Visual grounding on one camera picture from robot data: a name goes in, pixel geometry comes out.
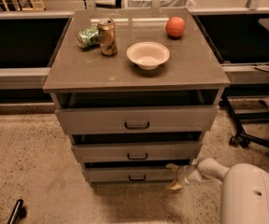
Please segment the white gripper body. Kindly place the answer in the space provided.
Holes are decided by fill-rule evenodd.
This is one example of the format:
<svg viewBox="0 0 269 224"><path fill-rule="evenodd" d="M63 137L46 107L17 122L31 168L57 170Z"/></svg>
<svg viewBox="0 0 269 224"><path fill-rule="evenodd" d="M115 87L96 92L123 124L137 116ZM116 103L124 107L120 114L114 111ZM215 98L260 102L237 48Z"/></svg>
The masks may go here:
<svg viewBox="0 0 269 224"><path fill-rule="evenodd" d="M180 166L177 173L178 181L184 185L200 183L203 179L196 165Z"/></svg>

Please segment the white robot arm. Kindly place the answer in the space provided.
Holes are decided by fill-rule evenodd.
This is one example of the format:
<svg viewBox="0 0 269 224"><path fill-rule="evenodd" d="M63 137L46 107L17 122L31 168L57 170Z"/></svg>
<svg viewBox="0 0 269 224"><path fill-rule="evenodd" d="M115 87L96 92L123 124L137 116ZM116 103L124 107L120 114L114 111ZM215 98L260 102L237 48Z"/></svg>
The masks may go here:
<svg viewBox="0 0 269 224"><path fill-rule="evenodd" d="M263 169L238 163L226 167L211 158L201 158L195 165L168 163L175 179L169 189L190 184L220 182L220 224L269 224L269 174Z"/></svg>

